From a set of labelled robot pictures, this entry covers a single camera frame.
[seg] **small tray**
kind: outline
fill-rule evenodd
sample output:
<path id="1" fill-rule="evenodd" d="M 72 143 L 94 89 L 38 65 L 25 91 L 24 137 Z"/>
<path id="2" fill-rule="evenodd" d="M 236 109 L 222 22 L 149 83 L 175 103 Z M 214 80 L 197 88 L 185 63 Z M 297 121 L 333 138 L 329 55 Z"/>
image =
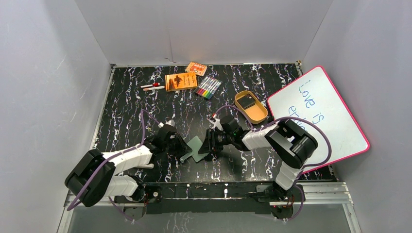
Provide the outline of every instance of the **small tray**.
<path id="1" fill-rule="evenodd" d="M 243 109 L 242 106 L 238 103 L 238 99 L 242 98 L 247 94 L 251 95 L 255 99 L 255 104 L 253 106 L 248 107 L 247 109 Z M 250 91 L 241 91 L 237 95 L 235 95 L 235 105 L 237 108 L 239 108 L 242 112 L 244 112 L 247 115 L 252 124 L 259 124 L 268 116 L 268 110 Z"/>

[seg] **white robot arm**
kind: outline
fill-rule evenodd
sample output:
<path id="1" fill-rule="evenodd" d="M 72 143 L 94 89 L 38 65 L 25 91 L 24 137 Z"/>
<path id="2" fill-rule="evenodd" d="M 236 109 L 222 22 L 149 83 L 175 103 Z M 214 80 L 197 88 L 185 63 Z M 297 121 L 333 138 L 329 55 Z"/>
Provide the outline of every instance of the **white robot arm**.
<path id="1" fill-rule="evenodd" d="M 276 151 L 282 159 L 274 182 L 279 199 L 286 196 L 299 178 L 306 161 L 318 147 L 316 139 L 290 119 L 253 130 L 243 130 L 232 116 L 217 119 L 213 115 L 211 122 L 213 129 L 207 130 L 199 153 L 218 152 L 223 149 L 223 145 L 229 144 L 242 151 L 267 147 Z"/>

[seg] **pen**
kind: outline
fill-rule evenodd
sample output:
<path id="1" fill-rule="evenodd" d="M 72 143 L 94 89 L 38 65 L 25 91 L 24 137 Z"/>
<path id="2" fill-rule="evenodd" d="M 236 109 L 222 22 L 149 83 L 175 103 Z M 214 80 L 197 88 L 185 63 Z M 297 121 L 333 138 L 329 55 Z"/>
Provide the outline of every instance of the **pen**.
<path id="1" fill-rule="evenodd" d="M 143 91 L 157 90 L 157 89 L 163 89 L 163 88 L 165 88 L 165 86 L 149 87 L 149 88 L 144 88 Z"/>
<path id="2" fill-rule="evenodd" d="M 154 83 L 154 84 L 150 84 L 150 85 L 144 85 L 144 86 L 140 86 L 140 88 L 146 88 L 146 87 L 155 87 L 155 86 L 159 86 L 160 83 Z"/>

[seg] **gray wall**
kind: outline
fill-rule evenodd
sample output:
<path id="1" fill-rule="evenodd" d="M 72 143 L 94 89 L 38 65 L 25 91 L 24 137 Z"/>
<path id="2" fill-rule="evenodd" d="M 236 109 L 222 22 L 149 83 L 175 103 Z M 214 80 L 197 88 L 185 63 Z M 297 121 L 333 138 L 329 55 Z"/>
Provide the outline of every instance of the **gray wall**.
<path id="1" fill-rule="evenodd" d="M 117 65 L 294 62 L 332 0 L 76 0 Z"/>
<path id="2" fill-rule="evenodd" d="M 371 142 L 336 164 L 363 232 L 411 232 L 410 0 L 334 0 L 303 60 L 323 65 Z"/>
<path id="3" fill-rule="evenodd" d="M 73 0 L 0 5 L 0 229 L 56 232 L 110 65 Z"/>

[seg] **marker set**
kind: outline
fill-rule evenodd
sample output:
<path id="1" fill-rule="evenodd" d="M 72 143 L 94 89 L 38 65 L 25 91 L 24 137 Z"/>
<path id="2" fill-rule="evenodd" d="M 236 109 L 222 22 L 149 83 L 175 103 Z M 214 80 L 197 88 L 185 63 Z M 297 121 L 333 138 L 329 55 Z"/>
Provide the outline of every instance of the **marker set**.
<path id="1" fill-rule="evenodd" d="M 206 99 L 212 98 L 213 94 L 217 91 L 222 81 L 206 76 L 200 85 L 194 90 L 194 92 Z"/>

